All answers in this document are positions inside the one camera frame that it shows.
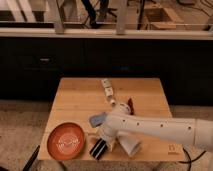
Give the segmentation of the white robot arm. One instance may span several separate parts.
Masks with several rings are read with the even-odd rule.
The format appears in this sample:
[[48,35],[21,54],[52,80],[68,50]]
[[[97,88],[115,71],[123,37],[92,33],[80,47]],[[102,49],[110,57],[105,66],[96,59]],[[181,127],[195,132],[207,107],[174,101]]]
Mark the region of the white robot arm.
[[111,142],[119,131],[143,133],[182,145],[213,152],[213,121],[194,118],[158,118],[130,115],[130,107],[119,103],[99,127],[99,136]]

